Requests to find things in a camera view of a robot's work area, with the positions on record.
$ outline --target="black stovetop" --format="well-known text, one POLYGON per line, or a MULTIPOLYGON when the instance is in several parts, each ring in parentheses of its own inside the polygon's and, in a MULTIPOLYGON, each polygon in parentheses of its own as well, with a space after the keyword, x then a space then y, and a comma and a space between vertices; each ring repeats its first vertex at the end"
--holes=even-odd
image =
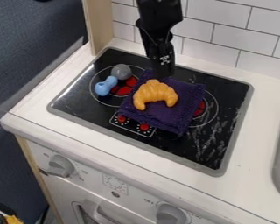
POLYGON ((137 77, 149 66, 150 62, 145 57, 108 49, 50 103, 48 110, 85 126, 94 123, 170 152, 187 159, 189 166, 194 168, 195 165, 203 165, 214 171, 221 170, 224 157, 229 157, 227 152, 233 148, 236 136, 233 132, 237 132, 234 130, 239 125, 240 114, 243 116, 245 109, 242 104, 248 98, 249 86, 177 66, 175 79, 206 85, 206 97, 199 105, 189 130, 182 137, 177 137, 129 118, 118 118, 116 113, 125 95, 137 82, 137 77), (117 64, 129 65, 134 76, 121 81, 111 94, 98 96, 93 91, 95 83, 104 81, 117 64))

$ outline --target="purple cloth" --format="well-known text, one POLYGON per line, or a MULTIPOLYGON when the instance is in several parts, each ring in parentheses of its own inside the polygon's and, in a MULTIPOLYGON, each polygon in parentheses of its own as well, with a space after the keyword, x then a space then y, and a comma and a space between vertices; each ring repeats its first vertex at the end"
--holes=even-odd
POLYGON ((193 85, 170 77, 164 78, 161 81, 172 87, 178 94, 177 104, 169 108, 165 101, 148 102, 146 110, 138 110, 134 106, 133 95, 142 84, 153 78, 153 72, 146 70, 134 86, 132 93, 123 101, 118 113, 140 123, 147 123, 152 127, 168 130, 181 136, 187 131, 193 114, 205 95, 205 85, 193 85))

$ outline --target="stove knob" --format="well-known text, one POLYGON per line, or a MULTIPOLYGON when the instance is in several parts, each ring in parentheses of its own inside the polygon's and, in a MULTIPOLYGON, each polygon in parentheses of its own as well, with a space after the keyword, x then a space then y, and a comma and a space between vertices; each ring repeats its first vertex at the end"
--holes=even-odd
POLYGON ((140 130, 141 131, 146 131, 150 128, 150 125, 148 125, 147 123, 142 123, 140 124, 140 130))
POLYGON ((175 206, 161 205, 157 210, 157 224, 187 224, 186 214, 175 206))
POLYGON ((127 117, 125 115, 119 115, 117 120, 119 123, 125 123, 127 121, 127 117))
POLYGON ((48 174, 68 178, 74 173, 74 165, 67 158, 55 155, 49 162, 48 174))

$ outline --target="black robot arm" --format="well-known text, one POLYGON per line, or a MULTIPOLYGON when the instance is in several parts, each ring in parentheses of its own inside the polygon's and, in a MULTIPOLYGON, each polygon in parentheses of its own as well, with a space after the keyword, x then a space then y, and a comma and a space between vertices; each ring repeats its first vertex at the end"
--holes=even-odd
POLYGON ((171 29, 183 20, 180 0, 137 0, 136 21, 151 66, 158 79, 172 76, 175 53, 171 29))

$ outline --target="dumbbell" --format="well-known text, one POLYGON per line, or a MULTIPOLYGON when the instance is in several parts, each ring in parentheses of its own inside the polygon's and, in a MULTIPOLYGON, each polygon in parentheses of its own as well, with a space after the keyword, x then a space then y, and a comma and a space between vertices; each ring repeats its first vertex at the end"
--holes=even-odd
POLYGON ((107 95, 110 90, 117 85, 118 80, 124 81, 132 76, 129 66, 119 64, 113 67, 111 75, 105 80, 95 84, 94 91, 100 95, 107 95))

